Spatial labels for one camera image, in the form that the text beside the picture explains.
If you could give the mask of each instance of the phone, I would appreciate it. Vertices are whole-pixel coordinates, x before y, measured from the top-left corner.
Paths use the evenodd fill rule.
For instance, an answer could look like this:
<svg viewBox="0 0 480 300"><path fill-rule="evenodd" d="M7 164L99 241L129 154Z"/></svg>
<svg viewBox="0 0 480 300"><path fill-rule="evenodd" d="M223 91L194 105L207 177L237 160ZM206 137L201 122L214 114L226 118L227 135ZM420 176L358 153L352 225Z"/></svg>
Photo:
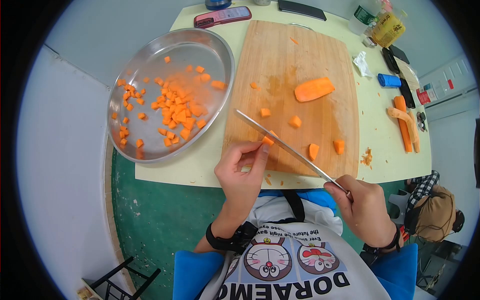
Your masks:
<svg viewBox="0 0 480 300"><path fill-rule="evenodd" d="M322 11L319 8L308 6L305 4L278 0L278 9L282 12L304 14L313 18L320 19L322 21L327 20L327 17L325 17L324 11Z"/></svg>
<svg viewBox="0 0 480 300"><path fill-rule="evenodd" d="M193 19L193 26L196 28L209 28L218 24L249 20L251 18L252 13L248 7L231 7L200 14Z"/></svg>

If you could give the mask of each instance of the blue bag roll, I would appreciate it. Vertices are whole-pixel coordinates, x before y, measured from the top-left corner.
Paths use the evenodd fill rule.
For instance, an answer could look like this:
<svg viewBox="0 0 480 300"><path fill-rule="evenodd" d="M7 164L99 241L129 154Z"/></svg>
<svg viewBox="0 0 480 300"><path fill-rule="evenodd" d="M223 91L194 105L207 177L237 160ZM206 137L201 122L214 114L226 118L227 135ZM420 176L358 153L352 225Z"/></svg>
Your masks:
<svg viewBox="0 0 480 300"><path fill-rule="evenodd" d="M402 82L400 78L392 75L381 74L378 73L378 82L381 86L389 86L389 87L401 87Z"/></svg>

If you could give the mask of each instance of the yellow table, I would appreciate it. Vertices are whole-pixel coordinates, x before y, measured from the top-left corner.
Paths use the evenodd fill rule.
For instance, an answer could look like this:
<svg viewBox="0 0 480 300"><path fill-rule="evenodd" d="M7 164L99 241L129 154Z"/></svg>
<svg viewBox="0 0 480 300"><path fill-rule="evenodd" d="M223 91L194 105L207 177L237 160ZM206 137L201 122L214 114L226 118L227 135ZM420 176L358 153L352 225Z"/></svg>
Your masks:
<svg viewBox="0 0 480 300"><path fill-rule="evenodd" d="M232 6L248 6L252 12L252 20L264 20L278 23L299 23L316 32L332 36L343 41L351 56L365 51L366 61L373 74L392 74L381 55L381 48L367 48L361 37L351 33L347 27L348 20L325 13L327 21L293 13L280 12L276 2L269 6L258 6L253 1L234 1ZM199 4L185 7L173 23L170 30L193 27L193 18L208 12L205 5ZM250 21L240 21L210 27L209 30L222 36L235 58L235 65L240 60L243 41ZM376 78L361 77L357 67L352 63L355 82L357 82L357 98L359 106L360 153L372 149L372 169L359 163L358 179L379 183L403 180L430 174L432 159L430 153L430 137L427 132L420 132L420 153L406 153L396 119L390 118L386 109L393 105L393 98L400 95L395 88L382 88ZM417 99L417 108L424 111ZM213 169L220 159L228 106L220 112L207 132L190 148L169 161L157 164L136 164L135 178L173 184L219 187ZM323 187L324 180L319 177L300 176L277 171L265 171L270 174L269 186L265 181L263 189L307 189Z"/></svg>

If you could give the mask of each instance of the green floor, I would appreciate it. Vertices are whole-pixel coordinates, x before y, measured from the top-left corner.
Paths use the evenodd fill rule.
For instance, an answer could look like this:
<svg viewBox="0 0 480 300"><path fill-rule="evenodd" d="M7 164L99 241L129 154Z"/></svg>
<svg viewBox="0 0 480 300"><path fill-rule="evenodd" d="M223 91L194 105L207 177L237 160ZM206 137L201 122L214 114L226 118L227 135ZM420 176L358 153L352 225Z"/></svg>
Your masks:
<svg viewBox="0 0 480 300"><path fill-rule="evenodd" d="M402 181L383 183L385 197L404 188ZM135 164L116 150L112 159L112 201L123 256L151 275L162 269L143 292L142 300L171 299L174 253L193 250L220 211L225 196L219 188L193 187L135 179ZM363 242L344 226L342 234L357 252ZM144 279L130 273L138 288Z"/></svg>

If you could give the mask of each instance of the metal tray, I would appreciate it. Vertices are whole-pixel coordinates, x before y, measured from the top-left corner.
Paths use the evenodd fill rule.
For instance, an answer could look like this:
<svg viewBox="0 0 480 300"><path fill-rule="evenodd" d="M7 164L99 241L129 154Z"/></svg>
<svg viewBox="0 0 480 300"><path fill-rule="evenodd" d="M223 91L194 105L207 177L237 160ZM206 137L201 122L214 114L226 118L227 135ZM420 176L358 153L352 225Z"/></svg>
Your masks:
<svg viewBox="0 0 480 300"><path fill-rule="evenodd" d="M165 63L165 56L170 56L170 63ZM201 130L195 125L187 141L180 138L178 144L166 147L163 142L165 136L159 134L157 129L165 128L174 132L175 135L180 135L183 126L179 124L175 129L169 129L168 126L162 124L161 109L151 109L151 103L155 102L156 98L161 95L161 87L154 83L154 78L165 79L169 74L185 70L189 64L193 68L201 65L205 68L205 72L211 75L212 80L223 81L227 84L227 87L223 91L212 89L213 99L208 106L208 115L197 118L197 120L203 118L207 122ZM115 81L110 93L107 124L108 133L115 148L125 158L136 163L155 163L179 154L205 133L215 120L230 94L234 72L235 62L228 44L219 35L205 29L185 28L174 30L146 44L134 55L117 77L117 79L125 78L126 82L133 85L138 91L144 88L146 93L142 96L142 99L145 104L140 105L136 102L136 99L130 98L128 102L132 103L134 108L132 111L128 111L123 106L124 87L123 85L117 86L117 81ZM145 77L150 78L150 83L143 82ZM113 112L118 114L116 120L112 119ZM147 115L148 119L146 121L138 119L138 113L140 112ZM124 117L129 118L128 124L122 123ZM121 125L127 127L130 133L127 137L128 143L125 146L120 144ZM137 155L139 151L135 145L137 139L142 139L144 142L141 147L142 159L139 159Z"/></svg>

